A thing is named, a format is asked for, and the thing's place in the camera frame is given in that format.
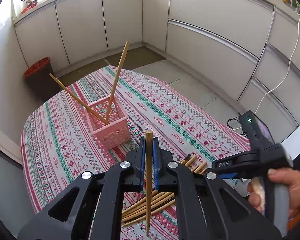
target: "wastebasket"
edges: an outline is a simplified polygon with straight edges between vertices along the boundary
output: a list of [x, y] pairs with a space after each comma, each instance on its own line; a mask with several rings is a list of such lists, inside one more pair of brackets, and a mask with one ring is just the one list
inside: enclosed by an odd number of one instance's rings
[[34, 63], [23, 74], [26, 84], [43, 102], [60, 91], [59, 85], [49, 76], [50, 73], [53, 73], [50, 58], [45, 57]]

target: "white cabinet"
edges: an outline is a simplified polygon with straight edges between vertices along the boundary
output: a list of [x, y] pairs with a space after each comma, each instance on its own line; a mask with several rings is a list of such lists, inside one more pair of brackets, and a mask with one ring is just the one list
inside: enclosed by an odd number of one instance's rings
[[[276, 9], [271, 28], [269, 43], [290, 59], [297, 42], [298, 22]], [[292, 62], [300, 70], [300, 32], [299, 42], [293, 55]]]
[[55, 72], [69, 65], [54, 4], [33, 12], [18, 22], [15, 28], [28, 66], [44, 57], [51, 58]]
[[170, 0], [169, 18], [216, 33], [260, 57], [272, 14], [273, 6], [262, 0]]
[[108, 48], [142, 42], [142, 0], [103, 0]]
[[[271, 90], [284, 79], [287, 71], [288, 66], [275, 54], [275, 50], [267, 46], [254, 76]], [[300, 78], [292, 69], [273, 93], [300, 124]]]
[[247, 51], [198, 28], [168, 23], [167, 53], [202, 73], [237, 100], [257, 59]]
[[143, 0], [143, 41], [165, 51], [169, 0]]
[[56, 9], [71, 64], [107, 51], [102, 0], [58, 0]]
[[[252, 79], [240, 97], [239, 103], [245, 109], [254, 112], [267, 91], [257, 80]], [[271, 94], [263, 99], [256, 115], [268, 126], [275, 142], [281, 142], [296, 128], [296, 124], [289, 118], [284, 107]]]

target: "blue gripper pad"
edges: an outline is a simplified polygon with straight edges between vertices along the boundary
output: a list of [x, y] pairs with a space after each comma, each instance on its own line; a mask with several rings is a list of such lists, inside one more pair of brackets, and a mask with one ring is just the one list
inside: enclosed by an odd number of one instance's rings
[[153, 172], [154, 172], [154, 189], [159, 189], [159, 156], [157, 154], [156, 140], [153, 140], [152, 156], [153, 156]]
[[146, 140], [143, 138], [141, 152], [141, 168], [140, 168], [140, 190], [143, 190], [143, 182], [145, 178], [145, 160], [146, 160]]

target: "gray handle grip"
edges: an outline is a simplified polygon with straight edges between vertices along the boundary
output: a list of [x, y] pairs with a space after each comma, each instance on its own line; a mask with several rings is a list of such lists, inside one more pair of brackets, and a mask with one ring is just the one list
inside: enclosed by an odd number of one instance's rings
[[[263, 190], [265, 189], [265, 184], [263, 177], [259, 176], [259, 182]], [[289, 216], [289, 188], [284, 184], [274, 184], [274, 220], [273, 224], [279, 229], [282, 237], [287, 235], [287, 225]]]

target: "trigger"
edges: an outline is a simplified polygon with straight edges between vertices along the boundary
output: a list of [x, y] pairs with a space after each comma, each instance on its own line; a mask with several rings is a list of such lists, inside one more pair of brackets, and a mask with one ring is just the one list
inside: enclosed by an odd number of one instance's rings
[[252, 189], [255, 193], [257, 193], [261, 198], [261, 209], [262, 213], [264, 213], [265, 210], [265, 204], [266, 204], [266, 192], [265, 189], [262, 187], [260, 180], [258, 177], [255, 177], [251, 180]]

